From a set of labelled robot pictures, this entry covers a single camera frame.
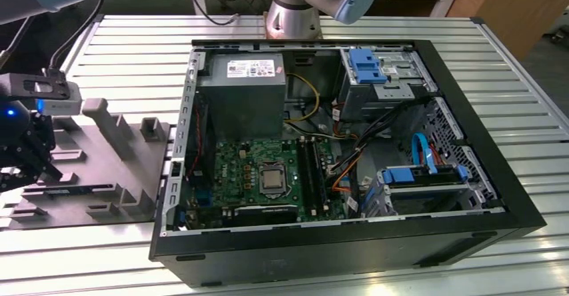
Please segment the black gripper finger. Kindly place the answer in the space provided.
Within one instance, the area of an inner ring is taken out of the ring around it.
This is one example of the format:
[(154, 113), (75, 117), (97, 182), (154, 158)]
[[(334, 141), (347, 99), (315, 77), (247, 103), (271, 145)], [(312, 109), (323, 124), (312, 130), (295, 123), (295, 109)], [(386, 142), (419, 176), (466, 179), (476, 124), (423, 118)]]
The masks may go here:
[(18, 173), (2, 172), (2, 192), (25, 187), (39, 180), (43, 172), (43, 163), (39, 159), (15, 161), (2, 158), (2, 169), (14, 167)]
[(33, 166), (43, 181), (59, 181), (63, 174), (53, 164), (51, 151), (55, 149), (55, 131), (51, 116), (31, 114), (31, 125), (26, 133), (31, 153)]

